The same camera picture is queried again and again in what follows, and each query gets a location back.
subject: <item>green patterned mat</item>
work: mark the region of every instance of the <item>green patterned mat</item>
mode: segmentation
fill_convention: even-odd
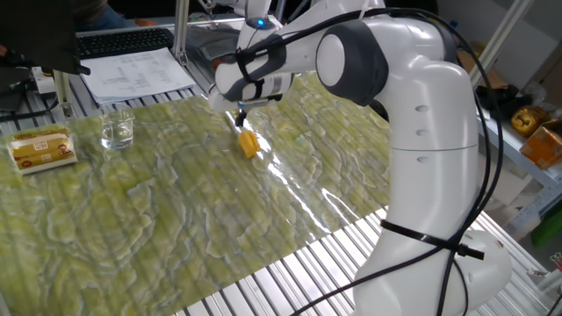
[[[99,118],[69,121],[79,162],[31,176],[1,143],[13,315],[169,316],[388,204],[387,123],[315,74],[250,113],[252,161],[202,97],[135,115],[121,152],[99,145]]]

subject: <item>clear drinking glass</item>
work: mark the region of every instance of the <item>clear drinking glass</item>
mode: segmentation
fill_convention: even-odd
[[[133,144],[133,109],[127,104],[105,104],[99,108],[103,147],[115,150]]]

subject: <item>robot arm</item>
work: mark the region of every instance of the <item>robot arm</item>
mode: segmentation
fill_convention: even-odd
[[[446,241],[468,217],[478,186],[478,131],[470,78],[451,62],[456,46],[445,30],[416,18],[356,14],[367,7],[384,5],[377,0],[324,0],[281,29],[269,27],[264,15],[247,23],[237,58],[217,69],[210,106],[224,111],[241,104],[244,109],[266,105],[290,89],[293,73],[308,70],[316,70],[324,87],[338,97],[362,106],[378,100],[391,120],[391,203],[386,220]],[[316,29],[326,21],[356,15]],[[314,32],[277,45],[304,30]],[[463,279],[468,307],[473,309],[500,291],[511,276],[508,252],[492,235],[469,232],[462,242],[486,256],[482,261],[458,258],[463,274],[454,270],[450,276],[443,315],[462,314]],[[385,229],[356,278],[434,248]],[[435,316],[449,254],[440,251],[357,286],[355,316]]]

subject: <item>keyboard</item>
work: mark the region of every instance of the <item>keyboard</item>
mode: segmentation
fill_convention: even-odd
[[[87,35],[77,39],[81,60],[172,48],[174,35],[168,29],[147,29]]]

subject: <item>document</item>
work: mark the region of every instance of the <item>document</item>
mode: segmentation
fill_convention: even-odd
[[[195,85],[168,48],[81,61],[82,79],[98,104],[153,96]]]

